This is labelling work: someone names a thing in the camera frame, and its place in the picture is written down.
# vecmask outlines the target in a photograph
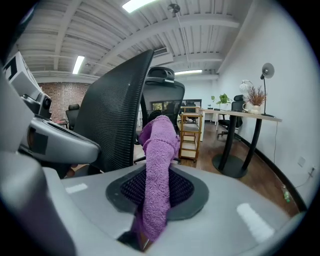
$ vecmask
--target black desk leg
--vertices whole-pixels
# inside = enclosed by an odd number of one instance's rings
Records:
[[[228,135],[226,137],[226,142],[223,150],[223,154],[219,163],[219,170],[223,171],[225,168],[232,142],[234,140],[234,134],[235,134],[235,129],[236,129],[236,123],[237,123],[237,117],[235,115],[230,115],[230,125],[228,128]]]
[[[253,134],[253,138],[252,138],[252,142],[251,142],[251,146],[250,146],[249,152],[246,155],[245,161],[244,161],[243,166],[242,166],[243,170],[246,170],[248,168],[248,165],[249,165],[249,163],[251,161],[251,158],[253,157],[253,155],[255,153],[255,149],[256,149],[256,146],[257,146],[258,139],[259,139],[261,123],[262,123],[262,119],[257,119],[256,122],[255,122],[254,134]]]

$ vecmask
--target wooden shelf cart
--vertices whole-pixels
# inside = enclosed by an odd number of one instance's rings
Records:
[[[184,121],[188,118],[196,118],[195,123]],[[202,114],[185,112],[181,115],[179,158],[192,159],[194,162],[197,161],[201,129]]]

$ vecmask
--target fluorescent light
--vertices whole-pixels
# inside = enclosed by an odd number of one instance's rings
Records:
[[[142,6],[145,6],[156,0],[130,0],[129,2],[122,5],[122,8],[125,9],[128,13],[132,13],[134,10],[139,9]]]
[[[183,74],[195,74],[195,73],[202,73],[202,70],[188,70],[188,71],[181,71],[181,72],[174,72],[175,75],[183,75]]]
[[[84,61],[84,59],[85,59],[85,57],[83,57],[83,56],[78,56],[76,58],[76,62],[74,64],[74,68],[73,68],[72,74],[78,74],[79,69],[80,69],[81,64]]]

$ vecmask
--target white ceiling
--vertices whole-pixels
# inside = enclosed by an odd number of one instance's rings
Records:
[[[176,72],[203,69],[214,74],[252,3],[157,0],[127,13],[122,8],[127,1],[43,0],[12,53],[20,51],[35,76],[50,71],[71,73],[78,55],[85,56],[80,73],[102,76],[139,52],[167,47],[173,55],[167,67]],[[167,10],[171,3],[181,7],[182,30],[177,17]]]

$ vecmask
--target brick wall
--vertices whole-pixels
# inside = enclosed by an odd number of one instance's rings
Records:
[[[43,92],[52,99],[50,107],[52,120],[66,119],[66,110],[70,104],[78,103],[81,106],[89,85],[78,82],[39,83]]]

